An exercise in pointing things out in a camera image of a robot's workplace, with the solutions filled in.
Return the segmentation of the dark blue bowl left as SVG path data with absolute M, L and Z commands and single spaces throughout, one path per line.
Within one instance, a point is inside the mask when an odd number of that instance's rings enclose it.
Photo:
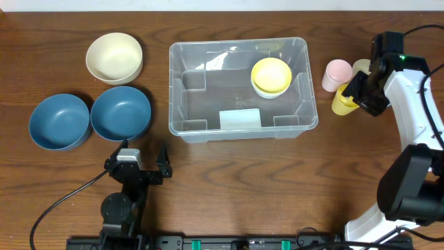
M 34 109 L 29 119 L 28 131 L 34 143 L 43 149 L 75 149 L 92 132 L 89 108 L 75 95 L 53 95 Z

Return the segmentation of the clear plastic storage bin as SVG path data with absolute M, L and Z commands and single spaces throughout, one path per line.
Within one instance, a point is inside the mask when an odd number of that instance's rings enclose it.
M 260 97 L 251 82 L 255 63 L 283 60 L 287 91 Z M 258 108 L 261 128 L 222 130 L 219 112 Z M 308 46 L 301 37 L 176 42 L 169 48 L 169 130 L 187 143 L 296 138 L 318 124 Z

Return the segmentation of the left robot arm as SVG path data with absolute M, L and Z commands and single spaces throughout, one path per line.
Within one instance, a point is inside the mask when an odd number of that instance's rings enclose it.
M 155 163 L 158 170 L 143 170 L 140 150 L 130 149 L 127 140 L 105 161 L 105 170 L 110 177 L 122 184 L 122 189 L 108 195 L 101 204 L 103 228 L 97 249 L 150 248 L 150 237 L 141 233 L 148 187 L 163 184 L 163 180 L 171 178 L 173 174 L 164 145 L 161 146 Z

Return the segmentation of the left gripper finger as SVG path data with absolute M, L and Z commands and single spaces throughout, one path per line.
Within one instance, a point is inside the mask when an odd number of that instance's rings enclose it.
M 122 149 L 127 149 L 127 148 L 128 148 L 128 141 L 127 141 L 127 139 L 125 139 L 121 142 L 121 144 L 117 147 L 117 149 L 111 154 L 110 160 L 117 160 L 117 156 L 118 156 L 119 152 Z
M 160 147 L 160 152 L 156 160 L 156 165 L 163 178 L 171 178 L 173 170 L 168 157 L 167 148 L 165 143 Z

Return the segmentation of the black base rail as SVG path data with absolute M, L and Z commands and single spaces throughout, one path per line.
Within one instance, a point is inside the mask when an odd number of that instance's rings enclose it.
M 69 250 L 133 249 L 133 250 L 288 250 L 323 244 L 339 243 L 339 236 L 305 233 L 294 237 L 181 237 L 177 235 L 152 238 L 138 235 L 134 238 L 117 236 L 71 237 Z

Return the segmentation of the dark blue bowl right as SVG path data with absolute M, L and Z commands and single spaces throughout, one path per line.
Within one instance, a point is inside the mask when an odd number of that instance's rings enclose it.
M 129 86 L 111 88 L 94 102 L 90 120 L 102 138 L 121 142 L 141 137 L 149 128 L 151 103 L 140 90 Z

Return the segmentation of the cream large bowl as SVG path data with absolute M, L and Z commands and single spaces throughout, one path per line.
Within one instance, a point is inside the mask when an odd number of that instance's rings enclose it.
M 126 33 L 108 33 L 96 39 L 85 56 L 92 76 L 109 85 L 134 81 L 143 68 L 142 46 Z

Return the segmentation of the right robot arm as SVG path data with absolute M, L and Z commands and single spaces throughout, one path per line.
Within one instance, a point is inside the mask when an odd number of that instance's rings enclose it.
M 379 182 L 377 203 L 345 226 L 351 249 L 379 249 L 398 233 L 443 221 L 443 123 L 424 58 L 378 52 L 345 95 L 373 116 L 392 107 L 401 154 Z

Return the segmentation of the pink cup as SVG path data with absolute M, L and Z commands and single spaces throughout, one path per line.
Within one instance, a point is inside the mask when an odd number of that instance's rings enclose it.
M 352 78 L 352 66 L 345 60 L 335 59 L 327 64 L 322 80 L 322 87 L 328 92 L 338 88 Z

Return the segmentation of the dark blue bowl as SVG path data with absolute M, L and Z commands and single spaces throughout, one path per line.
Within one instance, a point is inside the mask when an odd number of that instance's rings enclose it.
M 111 88 L 94 102 L 90 120 L 102 138 L 121 142 L 141 137 L 149 128 L 151 103 L 140 90 L 129 86 Z
M 28 131 L 34 143 L 43 149 L 75 149 L 92 132 L 89 108 L 75 95 L 53 95 L 34 109 L 29 119 Z

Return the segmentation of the cream cup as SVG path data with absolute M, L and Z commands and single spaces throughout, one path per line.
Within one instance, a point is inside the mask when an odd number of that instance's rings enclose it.
M 363 72 L 366 75 L 370 74 L 370 60 L 359 59 L 352 66 L 352 76 L 355 76 L 358 72 Z

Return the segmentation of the white label in bin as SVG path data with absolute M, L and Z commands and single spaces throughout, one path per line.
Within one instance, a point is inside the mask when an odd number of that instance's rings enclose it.
M 219 120 L 222 130 L 240 130 L 262 127 L 258 108 L 220 111 Z

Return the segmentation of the yellow cup front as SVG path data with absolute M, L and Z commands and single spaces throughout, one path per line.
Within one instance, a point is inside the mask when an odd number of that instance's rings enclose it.
M 344 116 L 352 111 L 356 110 L 359 106 L 353 101 L 353 97 L 345 97 L 343 96 L 343 91 L 346 89 L 348 84 L 341 85 L 332 101 L 332 111 L 336 115 Z

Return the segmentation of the yellow small bowl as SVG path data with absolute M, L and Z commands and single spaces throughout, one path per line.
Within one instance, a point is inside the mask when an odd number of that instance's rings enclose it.
M 263 93 L 279 94 L 287 90 L 292 82 L 288 64 L 277 58 L 264 58 L 252 68 L 253 85 Z

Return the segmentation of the white small bowl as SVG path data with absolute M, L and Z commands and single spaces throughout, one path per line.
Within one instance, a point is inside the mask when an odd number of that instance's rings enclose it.
M 279 97 L 280 95 L 284 94 L 284 93 L 287 91 L 287 89 L 285 89 L 285 90 L 283 90 L 283 91 L 281 91 L 281 92 L 277 92 L 277 93 L 268 93 L 268 92 L 264 92 L 264 91 L 262 91 L 262 90 L 256 88 L 255 86 L 254 86 L 254 90 L 256 91 L 256 93 L 257 93 L 260 97 L 265 98 L 265 99 L 274 99 L 274 98 L 277 98 L 277 97 Z

